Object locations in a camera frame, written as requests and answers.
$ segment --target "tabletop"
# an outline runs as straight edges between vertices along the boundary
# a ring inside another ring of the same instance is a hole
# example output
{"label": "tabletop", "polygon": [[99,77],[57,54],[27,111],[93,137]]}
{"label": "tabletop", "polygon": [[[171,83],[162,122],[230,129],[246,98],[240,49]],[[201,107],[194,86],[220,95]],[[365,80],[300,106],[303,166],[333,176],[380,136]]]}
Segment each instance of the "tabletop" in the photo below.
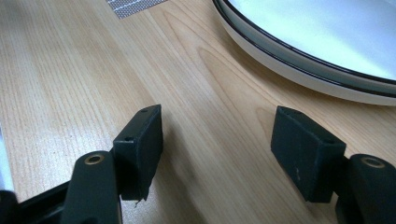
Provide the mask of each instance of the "tabletop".
{"label": "tabletop", "polygon": [[0,122],[20,202],[110,150],[141,108],[161,104],[163,154],[124,223],[335,223],[306,203],[271,152],[276,107],[396,164],[396,107],[337,99],[256,62],[211,0],[168,0],[120,20],[102,1],[0,1]]}

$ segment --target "wooden table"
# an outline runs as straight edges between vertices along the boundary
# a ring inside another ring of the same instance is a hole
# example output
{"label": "wooden table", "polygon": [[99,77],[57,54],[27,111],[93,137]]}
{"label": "wooden table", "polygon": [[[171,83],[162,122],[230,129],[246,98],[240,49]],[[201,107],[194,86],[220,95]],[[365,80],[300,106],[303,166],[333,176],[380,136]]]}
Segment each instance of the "wooden table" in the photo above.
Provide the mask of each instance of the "wooden table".
{"label": "wooden table", "polygon": [[277,105],[303,111],[346,155],[396,164],[396,108],[294,84],[242,51],[211,0],[169,0],[119,20],[102,1],[0,1],[0,121],[20,201],[109,150],[140,108],[162,104],[164,153],[125,223],[334,223],[270,149]]}

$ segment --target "white plate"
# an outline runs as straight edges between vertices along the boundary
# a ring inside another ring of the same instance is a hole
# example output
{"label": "white plate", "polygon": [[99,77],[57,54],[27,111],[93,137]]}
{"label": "white plate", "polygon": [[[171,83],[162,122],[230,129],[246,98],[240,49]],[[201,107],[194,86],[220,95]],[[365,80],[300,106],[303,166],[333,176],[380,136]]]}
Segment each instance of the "white plate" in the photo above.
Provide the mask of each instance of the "white plate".
{"label": "white plate", "polygon": [[281,76],[312,90],[321,91],[339,98],[375,105],[396,105],[396,99],[394,97],[377,94],[377,92],[373,93],[373,91],[362,90],[361,88],[353,85],[347,85],[326,77],[318,76],[315,73],[306,71],[299,66],[277,57],[274,53],[269,52],[256,44],[254,41],[249,39],[245,33],[237,29],[236,25],[231,22],[225,13],[227,8],[223,9],[222,7],[224,6],[224,1],[214,0],[214,4],[220,14],[220,18],[225,29],[235,42],[257,61],[277,72]]}

